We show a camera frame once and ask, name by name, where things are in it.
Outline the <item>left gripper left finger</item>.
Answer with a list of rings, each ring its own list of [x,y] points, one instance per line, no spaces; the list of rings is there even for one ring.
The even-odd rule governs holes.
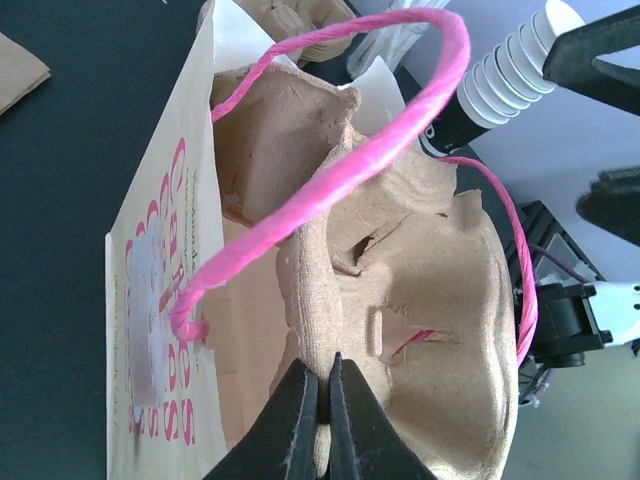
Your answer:
[[[253,426],[205,480],[316,478],[318,394],[318,377],[294,360]]]

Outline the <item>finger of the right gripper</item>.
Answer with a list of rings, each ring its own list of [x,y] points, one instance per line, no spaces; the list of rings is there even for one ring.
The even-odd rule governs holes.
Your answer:
[[[587,222],[639,244],[639,168],[605,170],[576,203],[576,212]]]
[[[639,113],[639,71],[599,57],[639,45],[639,7],[570,30],[553,43],[543,78],[633,115]]]

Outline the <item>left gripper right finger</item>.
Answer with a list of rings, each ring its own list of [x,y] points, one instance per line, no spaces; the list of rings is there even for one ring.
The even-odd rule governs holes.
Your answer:
[[[399,437],[357,364],[340,354],[329,377],[329,399],[329,479],[435,477]]]

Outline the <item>pink cakes paper bag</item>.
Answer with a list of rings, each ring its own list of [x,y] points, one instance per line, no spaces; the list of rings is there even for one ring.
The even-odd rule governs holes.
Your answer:
[[[403,23],[428,23],[442,33],[430,83],[410,103],[396,94],[375,94],[361,82],[337,87],[360,93],[355,128],[365,142],[318,172],[275,212],[227,239],[216,122],[271,65],[300,70],[290,52]],[[354,18],[275,42],[236,3],[205,3],[186,62],[105,238],[108,478],[201,479],[241,441],[275,390],[249,429],[229,443],[206,296],[377,176],[407,147],[419,147],[418,135],[452,97],[469,57],[463,20],[443,9]],[[525,284],[523,326],[514,319],[517,394],[518,369],[537,321],[534,280]],[[328,412],[321,409],[317,477],[328,470],[330,447]]]

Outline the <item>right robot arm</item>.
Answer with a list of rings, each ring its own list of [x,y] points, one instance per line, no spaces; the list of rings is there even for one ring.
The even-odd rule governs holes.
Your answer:
[[[562,2],[538,17],[556,33],[542,66],[543,79],[627,113],[639,113],[639,72],[603,55],[639,44],[636,6],[592,23],[570,21]],[[639,242],[639,169],[604,170],[576,203],[579,216],[632,244]],[[534,403],[554,370],[583,365],[588,351],[629,343],[639,350],[639,286],[578,278],[572,285],[540,285],[539,317],[527,361],[537,366],[519,401]]]

